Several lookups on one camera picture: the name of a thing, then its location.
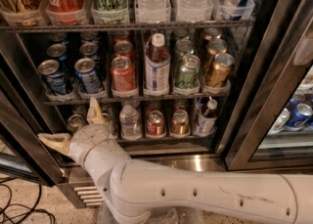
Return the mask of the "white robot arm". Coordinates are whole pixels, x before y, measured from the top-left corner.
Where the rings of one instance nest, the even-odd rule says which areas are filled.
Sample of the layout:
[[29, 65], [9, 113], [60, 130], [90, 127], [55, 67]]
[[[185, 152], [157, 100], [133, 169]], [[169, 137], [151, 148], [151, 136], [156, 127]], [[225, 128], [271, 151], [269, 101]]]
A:
[[313, 224], [313, 176], [196, 172], [133, 159], [112, 135], [95, 98], [74, 134], [40, 133], [93, 179], [120, 224], [143, 224], [154, 208], [185, 206], [263, 224]]

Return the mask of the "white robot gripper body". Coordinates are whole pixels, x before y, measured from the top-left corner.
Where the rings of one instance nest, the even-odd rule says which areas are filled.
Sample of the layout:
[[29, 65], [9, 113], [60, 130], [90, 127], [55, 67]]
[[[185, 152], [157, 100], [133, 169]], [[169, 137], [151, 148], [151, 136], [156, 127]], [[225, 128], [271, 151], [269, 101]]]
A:
[[89, 124], [77, 130], [69, 144], [70, 157], [80, 166], [84, 165], [89, 152], [103, 141], [115, 140], [104, 124]]

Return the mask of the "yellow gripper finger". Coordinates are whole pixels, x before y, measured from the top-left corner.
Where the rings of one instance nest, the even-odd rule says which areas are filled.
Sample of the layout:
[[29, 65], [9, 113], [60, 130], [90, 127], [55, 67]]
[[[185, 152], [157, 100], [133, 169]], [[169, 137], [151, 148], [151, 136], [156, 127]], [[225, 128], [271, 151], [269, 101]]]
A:
[[104, 124], [105, 120], [102, 116], [100, 105], [96, 98], [92, 97], [87, 112], [87, 121], [89, 124]]
[[38, 138], [47, 147], [59, 152], [62, 155], [69, 155], [71, 136], [68, 133], [39, 133]]

